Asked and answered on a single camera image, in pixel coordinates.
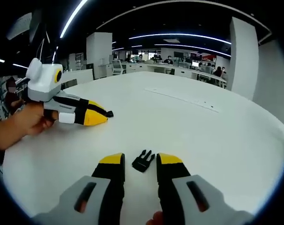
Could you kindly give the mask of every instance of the hand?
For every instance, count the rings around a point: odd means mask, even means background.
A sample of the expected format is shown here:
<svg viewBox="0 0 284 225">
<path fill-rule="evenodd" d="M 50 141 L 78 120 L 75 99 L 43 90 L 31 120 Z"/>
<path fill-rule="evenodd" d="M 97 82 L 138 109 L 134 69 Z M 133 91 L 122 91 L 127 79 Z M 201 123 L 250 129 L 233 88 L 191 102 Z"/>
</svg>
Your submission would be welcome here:
<svg viewBox="0 0 284 225">
<path fill-rule="evenodd" d="M 24 135 L 37 135 L 51 127 L 54 120 L 58 119 L 58 112 L 53 111 L 52 118 L 49 120 L 44 117 L 42 103 L 28 103 L 23 110 L 15 115 L 16 125 L 23 131 Z"/>
<path fill-rule="evenodd" d="M 162 211 L 153 214 L 153 218 L 148 220 L 146 225 L 163 225 Z"/>
</svg>

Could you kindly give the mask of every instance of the white wall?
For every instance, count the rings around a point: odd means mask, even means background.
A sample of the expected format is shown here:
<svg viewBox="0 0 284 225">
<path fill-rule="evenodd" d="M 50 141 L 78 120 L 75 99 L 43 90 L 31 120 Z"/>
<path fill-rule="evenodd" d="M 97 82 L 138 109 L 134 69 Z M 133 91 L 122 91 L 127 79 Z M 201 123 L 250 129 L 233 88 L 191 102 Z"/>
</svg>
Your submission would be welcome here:
<svg viewBox="0 0 284 225">
<path fill-rule="evenodd" d="M 253 101 L 284 124 L 284 55 L 271 41 L 259 47 L 259 73 Z"/>
<path fill-rule="evenodd" d="M 231 60 L 227 89 L 253 99 L 259 69 L 255 27 L 235 17 L 230 23 Z"/>
<path fill-rule="evenodd" d="M 126 51 L 120 51 L 120 53 L 119 53 L 119 59 L 120 59 L 120 60 L 125 60 L 126 57 L 127 57 Z"/>
</svg>

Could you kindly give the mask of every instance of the gray handle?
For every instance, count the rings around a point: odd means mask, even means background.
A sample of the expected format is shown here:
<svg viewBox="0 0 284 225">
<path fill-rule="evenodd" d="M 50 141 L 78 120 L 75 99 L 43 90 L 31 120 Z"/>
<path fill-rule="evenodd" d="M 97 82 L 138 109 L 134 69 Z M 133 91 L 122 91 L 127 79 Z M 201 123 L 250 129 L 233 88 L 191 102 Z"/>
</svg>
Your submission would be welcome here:
<svg viewBox="0 0 284 225">
<path fill-rule="evenodd" d="M 42 225 L 98 225 L 101 203 L 109 182 L 109 179 L 84 176 L 60 196 L 55 208 L 48 213 L 36 215 L 33 220 Z M 82 191 L 89 184 L 94 184 L 94 188 L 84 213 L 80 213 L 74 208 Z"/>
<path fill-rule="evenodd" d="M 235 211 L 227 205 L 222 192 L 198 175 L 175 178 L 172 181 L 184 209 L 186 225 L 243 225 L 253 218 L 250 213 Z"/>
</svg>

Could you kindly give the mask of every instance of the black plastic buckle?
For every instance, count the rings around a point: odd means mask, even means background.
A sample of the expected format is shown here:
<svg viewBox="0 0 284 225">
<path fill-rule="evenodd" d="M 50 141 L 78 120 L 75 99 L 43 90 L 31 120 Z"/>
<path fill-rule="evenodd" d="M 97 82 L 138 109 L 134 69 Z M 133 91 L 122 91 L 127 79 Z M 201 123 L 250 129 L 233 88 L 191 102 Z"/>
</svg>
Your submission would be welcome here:
<svg viewBox="0 0 284 225">
<path fill-rule="evenodd" d="M 146 154 L 146 150 L 143 150 L 142 153 L 139 155 L 139 157 L 137 157 L 132 163 L 132 167 L 142 173 L 145 172 L 149 168 L 150 163 L 155 158 L 155 154 L 153 154 L 150 160 L 149 161 L 147 160 L 148 157 L 151 155 L 151 150 L 146 155 L 145 154 Z"/>
</svg>

